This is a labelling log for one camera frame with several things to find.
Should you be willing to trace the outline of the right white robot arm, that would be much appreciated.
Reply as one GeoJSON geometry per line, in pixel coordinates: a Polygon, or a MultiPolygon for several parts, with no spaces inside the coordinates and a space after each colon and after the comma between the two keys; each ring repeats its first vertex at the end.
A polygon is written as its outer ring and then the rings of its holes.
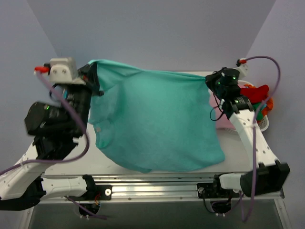
{"type": "Polygon", "coordinates": [[[265,140],[250,100],[241,95],[240,73],[237,68],[223,68],[205,78],[207,87],[219,100],[223,114],[237,131],[252,166],[246,173],[219,175],[211,186],[217,197],[229,190],[241,191],[247,197],[277,192],[290,173],[289,165],[279,161],[265,140]]]}

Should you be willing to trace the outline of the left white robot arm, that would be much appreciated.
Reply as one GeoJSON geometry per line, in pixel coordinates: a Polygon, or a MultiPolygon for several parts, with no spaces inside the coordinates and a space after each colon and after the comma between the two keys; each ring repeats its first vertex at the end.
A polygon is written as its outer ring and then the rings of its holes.
{"type": "Polygon", "coordinates": [[[54,81],[44,80],[49,94],[57,96],[60,105],[35,102],[29,108],[24,123],[33,142],[14,166],[0,173],[1,210],[26,210],[41,200],[57,197],[91,200],[98,192],[90,175],[66,179],[43,177],[52,165],[69,163],[67,156],[78,145],[75,139],[83,137],[84,152],[89,150],[86,130],[91,99],[104,94],[97,64],[87,64],[74,73],[66,64],[46,63],[35,71],[38,75],[63,73],[54,81]]]}

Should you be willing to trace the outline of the mint green t shirt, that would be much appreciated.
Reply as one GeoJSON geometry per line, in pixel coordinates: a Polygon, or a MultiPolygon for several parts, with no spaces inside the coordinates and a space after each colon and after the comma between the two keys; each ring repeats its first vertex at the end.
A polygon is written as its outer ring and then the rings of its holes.
{"type": "Polygon", "coordinates": [[[225,160],[202,76],[91,62],[104,95],[92,98],[89,122],[96,147],[111,161],[147,173],[187,172],[225,160]]]}

